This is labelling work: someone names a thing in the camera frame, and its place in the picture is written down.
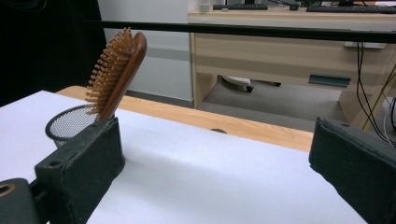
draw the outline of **black bar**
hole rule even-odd
[[[150,30],[181,33],[202,33],[217,35],[252,35],[296,39],[317,39],[334,41],[356,41],[375,43],[396,43],[396,32],[352,31],[337,29],[289,28],[245,25],[162,23],[134,21],[83,21],[86,25],[102,28]]]

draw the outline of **white table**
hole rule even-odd
[[[0,107],[0,179],[34,180],[34,166],[55,149],[47,122],[82,104],[41,91]],[[365,223],[309,167],[307,152],[120,109],[116,116],[126,164],[90,223]]]

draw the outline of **black keyboard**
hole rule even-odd
[[[395,14],[396,7],[325,7],[325,6],[309,6],[306,8],[307,12],[340,12],[340,13],[383,13]]]
[[[266,10],[268,6],[265,4],[233,4],[233,5],[213,5],[214,10]]]

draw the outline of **wooden hairbrush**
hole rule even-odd
[[[96,121],[114,115],[146,51],[145,36],[140,32],[132,36],[131,28],[124,28],[110,39],[92,71],[86,92],[90,103],[87,107],[91,108],[88,114],[97,114]]]

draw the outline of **black mesh cup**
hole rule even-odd
[[[90,110],[85,105],[79,105],[58,114],[47,124],[47,136],[60,147],[95,122],[96,114],[87,114]]]

